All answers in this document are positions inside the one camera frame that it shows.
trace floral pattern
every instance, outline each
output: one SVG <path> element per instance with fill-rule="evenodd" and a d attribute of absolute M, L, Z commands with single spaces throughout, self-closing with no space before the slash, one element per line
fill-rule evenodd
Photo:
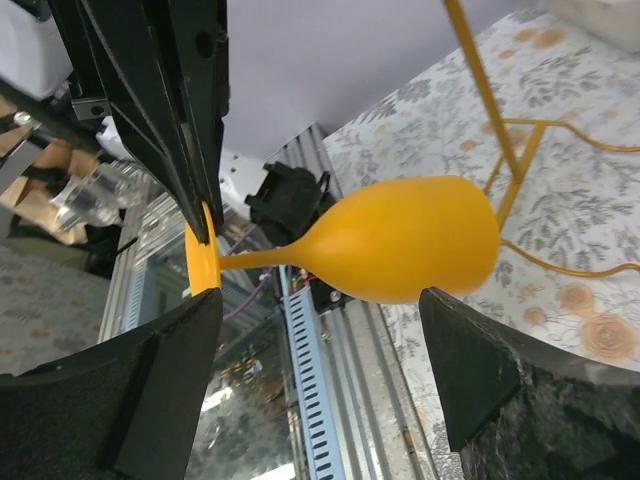
<path fill-rule="evenodd" d="M 570 121 L 591 138 L 640 145 L 640 60 L 540 10 L 477 37 L 505 117 Z M 500 154 L 460 50 L 329 136 L 342 190 L 392 178 L 462 175 L 484 186 Z M 509 126 L 521 154 L 531 132 Z M 490 196 L 497 207 L 506 168 Z M 640 261 L 640 154 L 602 151 L 562 128 L 538 149 L 503 236 L 562 267 L 606 270 Z M 640 371 L 640 277 L 580 279 L 503 249 L 484 287 L 462 300 L 483 314 L 578 355 Z M 442 478 L 451 455 L 415 305 L 383 306 Z"/>
<path fill-rule="evenodd" d="M 0 374 L 98 341 L 109 282 L 0 246 Z"/>

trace white container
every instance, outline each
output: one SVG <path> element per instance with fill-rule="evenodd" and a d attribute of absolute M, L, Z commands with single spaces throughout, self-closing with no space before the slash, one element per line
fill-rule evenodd
<path fill-rule="evenodd" d="M 640 0 L 542 0 L 542 4 L 627 52 L 640 52 Z"/>

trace yellow plastic object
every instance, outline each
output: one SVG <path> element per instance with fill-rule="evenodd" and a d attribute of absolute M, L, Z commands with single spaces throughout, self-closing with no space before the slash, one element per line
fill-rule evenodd
<path fill-rule="evenodd" d="M 196 296 L 208 288 L 220 286 L 220 264 L 216 247 L 216 232 L 213 228 L 209 207 L 205 203 L 202 205 L 209 229 L 209 243 L 199 243 L 188 225 L 184 241 L 192 296 Z"/>
<path fill-rule="evenodd" d="M 292 264 L 376 303 L 417 302 L 438 287 L 464 295 L 493 271 L 500 246 L 489 200 L 455 176 L 382 182 L 344 198 L 298 241 L 220 257 L 223 270 Z"/>

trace screw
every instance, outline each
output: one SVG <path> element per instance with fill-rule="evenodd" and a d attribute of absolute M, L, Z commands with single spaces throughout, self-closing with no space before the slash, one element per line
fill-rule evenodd
<path fill-rule="evenodd" d="M 19 127 L 29 125 L 31 122 L 33 122 L 33 117 L 27 112 L 16 112 L 13 116 L 13 123 L 18 125 Z"/>

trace white wall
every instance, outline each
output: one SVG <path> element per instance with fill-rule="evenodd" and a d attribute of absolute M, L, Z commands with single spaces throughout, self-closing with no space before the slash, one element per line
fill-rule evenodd
<path fill-rule="evenodd" d="M 247 155 L 314 122 L 335 130 L 458 46 L 441 0 L 227 1 L 225 146 Z M 464 5 L 478 33 L 523 1 Z"/>

